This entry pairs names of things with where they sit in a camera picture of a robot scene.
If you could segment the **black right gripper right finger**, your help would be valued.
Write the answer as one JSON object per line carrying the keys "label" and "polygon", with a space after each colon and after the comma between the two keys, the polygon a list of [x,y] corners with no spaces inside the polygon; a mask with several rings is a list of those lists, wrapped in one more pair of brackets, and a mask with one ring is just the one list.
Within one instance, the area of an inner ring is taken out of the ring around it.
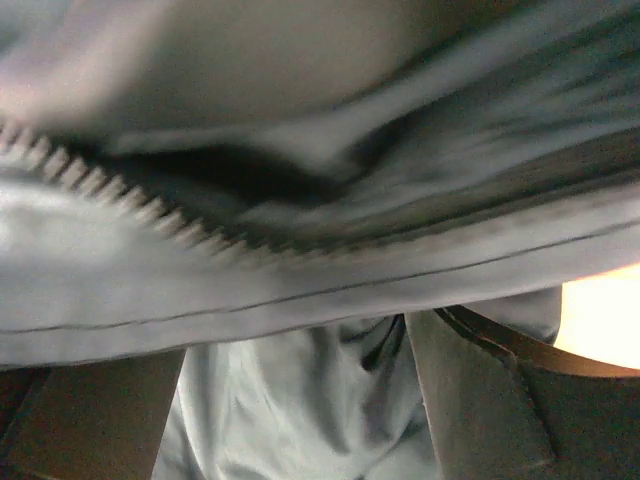
{"label": "black right gripper right finger", "polygon": [[635,479],[639,373],[461,306],[406,318],[445,479]]}

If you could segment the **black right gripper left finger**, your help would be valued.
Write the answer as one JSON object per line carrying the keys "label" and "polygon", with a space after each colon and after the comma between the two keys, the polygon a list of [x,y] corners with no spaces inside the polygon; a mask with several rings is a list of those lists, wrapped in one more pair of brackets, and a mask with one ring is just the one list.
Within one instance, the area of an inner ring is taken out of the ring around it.
{"label": "black right gripper left finger", "polygon": [[2,478],[150,478],[184,356],[2,370]]}

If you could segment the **dark grey zip jacket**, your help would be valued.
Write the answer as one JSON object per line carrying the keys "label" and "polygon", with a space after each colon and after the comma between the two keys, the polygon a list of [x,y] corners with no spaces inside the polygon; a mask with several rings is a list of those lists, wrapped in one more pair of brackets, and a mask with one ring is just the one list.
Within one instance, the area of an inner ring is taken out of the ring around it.
{"label": "dark grey zip jacket", "polygon": [[445,479],[407,316],[638,261],[635,1],[1,5],[1,372],[184,351],[148,479]]}

